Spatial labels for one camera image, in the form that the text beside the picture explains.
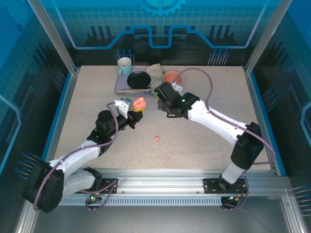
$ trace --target white mug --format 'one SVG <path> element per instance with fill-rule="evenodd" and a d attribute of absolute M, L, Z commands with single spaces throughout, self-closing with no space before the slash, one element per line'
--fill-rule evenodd
<path fill-rule="evenodd" d="M 128 57 L 122 57 L 118 60 L 119 74 L 129 76 L 132 73 L 132 60 Z"/>

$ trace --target speckled tabletop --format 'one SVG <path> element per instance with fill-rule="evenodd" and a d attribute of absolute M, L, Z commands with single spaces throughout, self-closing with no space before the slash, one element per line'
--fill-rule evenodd
<path fill-rule="evenodd" d="M 162 66 L 164 71 L 182 71 L 187 66 Z M 242 67 L 199 67 L 213 80 L 209 105 L 228 117 L 257 122 Z M 80 146 L 95 128 L 100 111 L 106 104 L 124 98 L 114 92 L 117 66 L 82 66 L 70 102 L 55 158 Z M 209 82 L 204 74 L 188 71 L 182 75 L 184 92 L 205 100 Z M 157 97 L 145 98 L 143 119 L 136 129 L 121 131 L 109 150 L 88 163 L 93 168 L 124 169 L 225 169 L 233 147 L 203 125 L 184 118 L 168 119 L 157 109 Z M 257 162 L 267 160 L 265 150 Z M 253 166 L 251 169 L 270 169 Z"/>

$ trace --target gray cloth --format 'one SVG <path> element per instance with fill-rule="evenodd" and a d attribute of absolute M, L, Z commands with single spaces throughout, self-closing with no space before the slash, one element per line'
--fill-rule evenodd
<path fill-rule="evenodd" d="M 161 64 L 154 64 L 146 68 L 146 72 L 150 75 L 151 82 L 150 86 L 151 89 L 154 90 L 158 87 L 163 80 L 163 70 L 161 68 Z"/>

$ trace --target black pan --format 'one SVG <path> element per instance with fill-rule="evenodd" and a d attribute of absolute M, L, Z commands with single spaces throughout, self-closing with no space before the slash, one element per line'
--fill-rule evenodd
<path fill-rule="evenodd" d="M 127 84 L 133 89 L 145 89 L 150 82 L 150 75 L 144 71 L 135 71 L 127 78 Z"/>

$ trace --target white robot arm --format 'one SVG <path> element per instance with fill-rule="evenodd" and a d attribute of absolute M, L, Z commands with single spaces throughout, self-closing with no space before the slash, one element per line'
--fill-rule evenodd
<path fill-rule="evenodd" d="M 143 117 L 144 107 L 133 108 L 133 102 L 129 99 L 115 100 L 114 104 L 118 107 L 119 115 L 116 119 L 119 131 L 125 129 L 126 126 L 134 129 L 135 124 Z M 31 203 L 35 202 L 43 180 L 52 169 L 55 171 L 45 183 L 37 202 L 37 207 L 46 213 L 56 208 L 62 198 L 81 190 L 97 191 L 102 188 L 102 175 L 98 171 L 87 167 L 74 173 L 87 162 L 105 153 L 112 144 L 111 137 L 116 133 L 117 128 L 111 112 L 101 111 L 95 124 L 96 128 L 86 141 L 69 157 L 65 159 L 63 156 L 47 163 L 38 161 L 34 165 L 22 192 L 25 199 Z"/>
<path fill-rule="evenodd" d="M 187 92 L 181 96 L 181 88 L 176 84 L 171 85 L 164 82 L 155 89 L 155 93 L 159 97 L 158 109 L 166 112 L 167 118 L 184 117 L 198 122 L 213 130 L 234 146 L 231 163 L 218 179 L 222 190 L 229 190 L 230 186 L 251 167 L 263 149 L 263 144 L 260 141 L 239 128 L 245 128 L 260 135 L 259 126 L 254 122 L 246 125 L 230 119 L 212 108 L 208 110 L 205 103 L 194 94 Z M 220 120 L 215 115 L 234 123 L 234 125 L 238 125 L 239 128 Z"/>

